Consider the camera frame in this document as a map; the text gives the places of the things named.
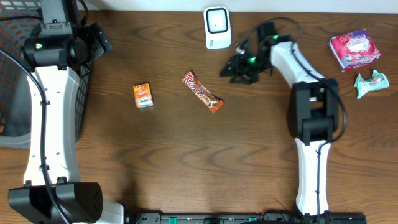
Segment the orange red snack bar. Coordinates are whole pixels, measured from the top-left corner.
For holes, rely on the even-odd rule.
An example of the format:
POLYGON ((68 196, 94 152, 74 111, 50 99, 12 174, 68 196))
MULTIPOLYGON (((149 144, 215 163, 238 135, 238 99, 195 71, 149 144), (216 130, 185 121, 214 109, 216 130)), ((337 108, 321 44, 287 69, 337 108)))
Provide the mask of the orange red snack bar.
POLYGON ((192 70, 188 71, 183 77, 182 82, 200 99, 212 113, 216 113, 224 101, 212 94, 196 77, 192 70))

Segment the small orange box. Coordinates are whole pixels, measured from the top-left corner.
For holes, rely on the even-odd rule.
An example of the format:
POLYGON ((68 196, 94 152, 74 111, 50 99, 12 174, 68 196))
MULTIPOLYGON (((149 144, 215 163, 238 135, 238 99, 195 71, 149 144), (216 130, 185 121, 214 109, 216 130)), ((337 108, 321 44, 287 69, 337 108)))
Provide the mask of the small orange box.
POLYGON ((153 97, 149 83, 134 85, 135 103, 138 108, 153 106, 153 97))

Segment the purple snack packet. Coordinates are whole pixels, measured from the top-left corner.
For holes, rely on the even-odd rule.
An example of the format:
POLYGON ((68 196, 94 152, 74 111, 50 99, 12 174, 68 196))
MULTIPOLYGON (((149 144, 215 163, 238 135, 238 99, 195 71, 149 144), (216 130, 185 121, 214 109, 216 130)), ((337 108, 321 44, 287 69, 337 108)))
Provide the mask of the purple snack packet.
POLYGON ((369 65, 381 56, 366 29, 332 37, 328 47, 342 72, 369 65))

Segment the teal snack wrapper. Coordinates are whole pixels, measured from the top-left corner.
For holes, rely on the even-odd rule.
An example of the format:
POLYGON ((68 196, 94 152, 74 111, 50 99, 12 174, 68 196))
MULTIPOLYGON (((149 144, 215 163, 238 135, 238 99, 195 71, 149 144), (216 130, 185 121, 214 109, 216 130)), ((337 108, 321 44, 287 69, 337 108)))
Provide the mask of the teal snack wrapper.
POLYGON ((372 76, 368 80, 363 79, 359 74, 354 83, 354 87, 358 92, 357 99, 360 99, 368 92, 389 88, 390 84, 385 74, 378 72, 377 70, 373 70, 372 76))

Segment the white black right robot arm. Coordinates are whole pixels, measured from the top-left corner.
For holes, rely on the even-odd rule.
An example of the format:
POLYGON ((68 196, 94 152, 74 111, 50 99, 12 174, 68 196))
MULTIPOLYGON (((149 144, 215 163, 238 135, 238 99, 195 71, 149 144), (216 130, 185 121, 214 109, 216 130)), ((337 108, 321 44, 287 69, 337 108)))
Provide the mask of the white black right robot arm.
POLYGON ((287 126, 298 150, 299 184, 295 206, 303 217, 320 217, 328 209, 327 159, 339 114, 344 113, 338 83, 318 73, 303 56, 297 39, 278 34, 274 20, 259 24, 257 52, 246 37, 220 70, 230 83, 256 83, 260 73, 277 69, 290 87, 287 126))

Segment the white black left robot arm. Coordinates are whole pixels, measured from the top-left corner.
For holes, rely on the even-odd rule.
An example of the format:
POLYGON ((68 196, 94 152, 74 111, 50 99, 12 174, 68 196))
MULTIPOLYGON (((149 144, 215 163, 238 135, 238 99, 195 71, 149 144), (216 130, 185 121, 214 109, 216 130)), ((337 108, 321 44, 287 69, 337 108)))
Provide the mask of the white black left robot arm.
POLYGON ((99 183, 82 182, 75 152, 80 80, 113 47, 80 14, 83 1, 42 1, 38 28, 18 65, 29 79, 30 155, 24 185, 10 189, 9 206, 32 223, 127 222, 123 205, 103 197, 99 183))

